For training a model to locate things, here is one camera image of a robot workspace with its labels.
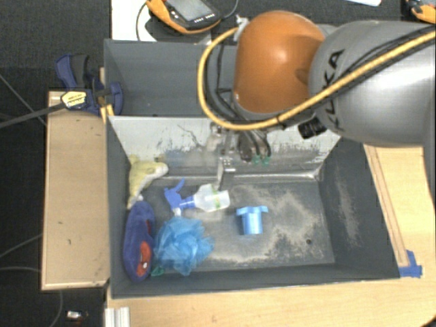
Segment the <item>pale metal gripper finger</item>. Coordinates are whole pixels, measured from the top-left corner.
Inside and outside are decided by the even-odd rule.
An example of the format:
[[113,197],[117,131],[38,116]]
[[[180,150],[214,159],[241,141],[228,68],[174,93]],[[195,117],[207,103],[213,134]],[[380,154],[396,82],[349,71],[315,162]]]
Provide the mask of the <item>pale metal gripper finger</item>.
[[221,144],[223,138],[222,129],[220,126],[211,125],[210,134],[206,140],[205,148],[208,152],[213,152]]
[[217,169],[218,190],[223,191],[232,187],[236,167],[232,160],[223,159],[219,162]]

